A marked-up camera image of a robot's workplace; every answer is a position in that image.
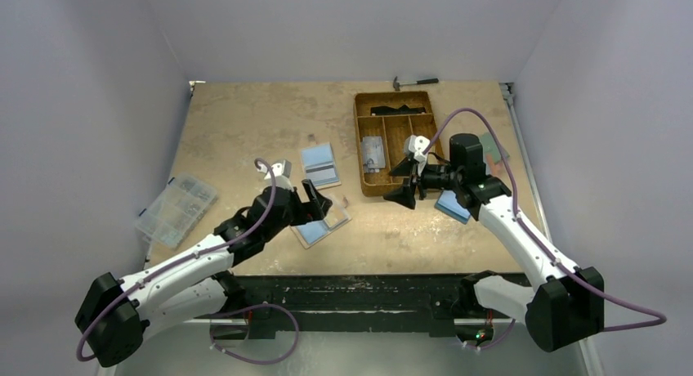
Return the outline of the black front rail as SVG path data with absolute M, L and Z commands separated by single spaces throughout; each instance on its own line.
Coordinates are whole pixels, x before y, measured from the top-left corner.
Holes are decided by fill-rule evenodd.
M 460 298 L 466 274 L 223 275 L 216 313 L 249 322 L 251 339 L 302 332 L 425 333 L 475 337 L 473 328 L 508 322 Z

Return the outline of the woven wicker tray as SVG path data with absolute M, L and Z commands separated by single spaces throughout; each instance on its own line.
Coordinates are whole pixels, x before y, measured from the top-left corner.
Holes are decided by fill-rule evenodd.
M 388 105 L 399 107 L 425 107 L 425 114 L 372 116 L 370 108 Z M 432 139 L 438 127 L 429 94 L 414 92 L 361 92 L 354 98 L 354 123 L 357 158 L 360 165 L 360 187 L 364 196 L 379 197 L 401 185 L 399 177 L 391 177 L 390 170 L 404 157 L 405 140 L 410 135 Z M 363 137 L 381 137 L 386 167 L 378 173 L 364 173 L 361 141 Z

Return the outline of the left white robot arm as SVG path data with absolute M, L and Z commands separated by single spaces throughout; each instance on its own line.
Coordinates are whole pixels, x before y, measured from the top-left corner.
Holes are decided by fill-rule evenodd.
M 251 305 L 231 268 L 260 253 L 281 231 L 324 220 L 333 201 L 309 180 L 297 188 L 271 184 L 252 202 L 183 253 L 156 266 L 115 278 L 95 278 L 75 324 L 80 362 L 108 368 L 134 354 L 149 338 L 199 316 L 241 316 L 265 307 Z

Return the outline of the green card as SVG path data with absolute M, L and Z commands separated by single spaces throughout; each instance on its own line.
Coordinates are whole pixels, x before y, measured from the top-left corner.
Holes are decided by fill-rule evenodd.
M 480 136 L 480 142 L 484 149 L 484 155 L 489 156 L 494 164 L 501 163 L 503 158 L 507 159 L 509 157 L 509 153 L 502 145 L 496 143 L 495 139 L 489 132 L 486 132 Z

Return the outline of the beige snap card holder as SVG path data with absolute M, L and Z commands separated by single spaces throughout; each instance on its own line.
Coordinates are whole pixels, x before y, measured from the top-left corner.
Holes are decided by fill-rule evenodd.
M 291 231 L 304 249 L 312 248 L 351 221 L 351 215 L 347 211 L 350 204 L 348 198 L 345 195 L 336 196 L 333 194 L 328 195 L 328 198 L 333 202 L 333 205 L 323 220 L 291 227 Z

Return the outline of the silver cards in tray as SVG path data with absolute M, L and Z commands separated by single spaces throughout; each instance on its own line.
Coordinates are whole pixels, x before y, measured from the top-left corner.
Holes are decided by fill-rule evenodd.
M 381 137 L 363 137 L 361 154 L 364 173 L 378 173 L 387 166 Z

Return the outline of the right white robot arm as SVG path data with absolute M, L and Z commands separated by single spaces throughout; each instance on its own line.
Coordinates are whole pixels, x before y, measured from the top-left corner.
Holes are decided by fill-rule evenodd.
M 483 271 L 461 281 L 453 306 L 465 311 L 499 311 L 521 322 L 543 351 L 591 337 L 605 329 L 602 275 L 581 268 L 557 249 L 523 214 L 511 190 L 487 171 L 480 138 L 469 133 L 449 140 L 450 159 L 429 163 L 430 141 L 411 135 L 404 158 L 391 170 L 402 186 L 384 195 L 387 201 L 413 209 L 427 190 L 449 190 L 456 202 L 501 242 L 521 267 L 528 285 Z

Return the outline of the black object in tray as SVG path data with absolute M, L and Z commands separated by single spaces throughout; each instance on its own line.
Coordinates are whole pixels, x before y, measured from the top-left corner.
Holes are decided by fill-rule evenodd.
M 373 106 L 370 108 L 370 114 L 372 116 L 382 116 L 382 115 L 416 115 L 425 114 L 425 107 L 410 107 L 408 105 L 401 105 L 399 107 L 380 105 Z

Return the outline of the clear plastic screw box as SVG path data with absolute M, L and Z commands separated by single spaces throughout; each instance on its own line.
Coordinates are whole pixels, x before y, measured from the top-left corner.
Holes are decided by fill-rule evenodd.
M 215 187 L 181 172 L 138 214 L 135 227 L 148 243 L 176 249 L 213 206 L 217 196 Z

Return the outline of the blue card holder front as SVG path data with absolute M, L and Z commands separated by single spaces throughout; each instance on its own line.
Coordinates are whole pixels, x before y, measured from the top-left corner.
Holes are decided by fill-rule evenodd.
M 434 207 L 462 224 L 467 224 L 471 217 L 469 211 L 458 203 L 456 195 L 452 190 L 444 190 Z

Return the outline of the open beige card holder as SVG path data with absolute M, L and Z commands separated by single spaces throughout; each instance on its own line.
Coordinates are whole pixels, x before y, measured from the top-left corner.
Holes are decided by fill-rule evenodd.
M 300 149 L 300 158 L 306 179 L 310 180 L 317 189 L 342 184 L 330 142 L 313 143 Z

